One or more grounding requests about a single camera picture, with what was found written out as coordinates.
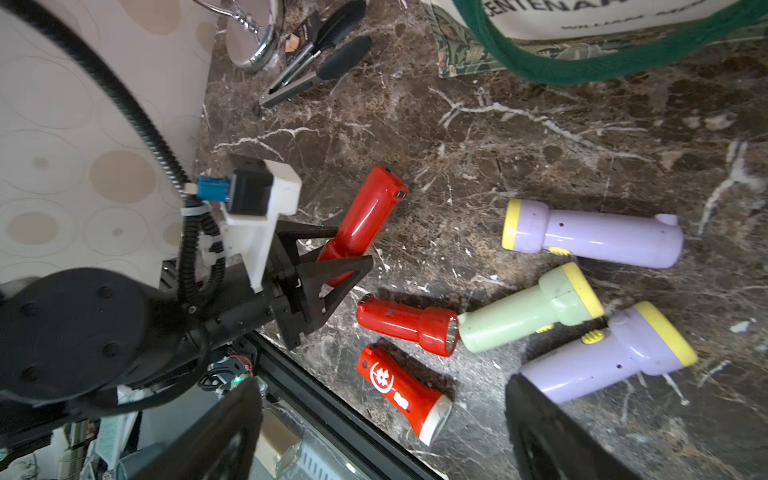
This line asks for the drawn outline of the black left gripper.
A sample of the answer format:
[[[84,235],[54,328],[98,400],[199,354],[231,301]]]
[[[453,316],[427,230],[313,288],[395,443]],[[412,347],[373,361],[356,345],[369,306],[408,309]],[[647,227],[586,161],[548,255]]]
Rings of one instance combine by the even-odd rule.
[[[214,348],[233,343],[244,335],[275,322],[285,347],[301,344],[301,338],[323,327],[348,293],[372,270],[369,255],[317,261],[337,227],[279,220],[272,242],[274,264],[297,264],[286,277],[268,280],[259,292],[252,289],[245,266],[226,269],[221,288],[203,309],[204,325]],[[301,254],[299,240],[322,240],[321,246]]]

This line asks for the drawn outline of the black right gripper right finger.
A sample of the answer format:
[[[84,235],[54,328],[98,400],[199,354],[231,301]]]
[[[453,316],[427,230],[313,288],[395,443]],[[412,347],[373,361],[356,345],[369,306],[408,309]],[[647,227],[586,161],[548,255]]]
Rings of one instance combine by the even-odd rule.
[[[637,479],[525,376],[505,389],[505,416],[523,479]]]

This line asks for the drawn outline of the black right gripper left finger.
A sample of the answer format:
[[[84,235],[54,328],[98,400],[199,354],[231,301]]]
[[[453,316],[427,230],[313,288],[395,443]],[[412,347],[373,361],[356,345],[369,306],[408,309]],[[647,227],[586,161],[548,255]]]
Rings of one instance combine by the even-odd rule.
[[[262,421],[259,384],[248,378],[134,477],[247,480]]]

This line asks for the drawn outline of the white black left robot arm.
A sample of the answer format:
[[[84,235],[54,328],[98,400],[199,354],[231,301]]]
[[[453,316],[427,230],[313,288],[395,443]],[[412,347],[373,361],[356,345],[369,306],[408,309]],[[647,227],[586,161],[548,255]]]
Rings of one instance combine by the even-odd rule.
[[[6,23],[26,23],[68,63],[19,54],[1,39],[1,112],[27,121],[1,136],[1,262],[137,256],[162,232],[155,194],[166,175],[189,180],[144,106],[55,6],[5,1]],[[301,238],[325,231],[280,219],[254,243],[247,270],[265,280],[244,313],[224,305],[225,263],[195,277],[197,240],[216,234],[194,209],[181,231],[180,291],[121,273],[75,267],[1,297],[1,445],[13,455],[56,428],[118,410],[121,385],[147,386],[269,321],[291,342],[322,326],[372,268],[368,256],[318,261]]]

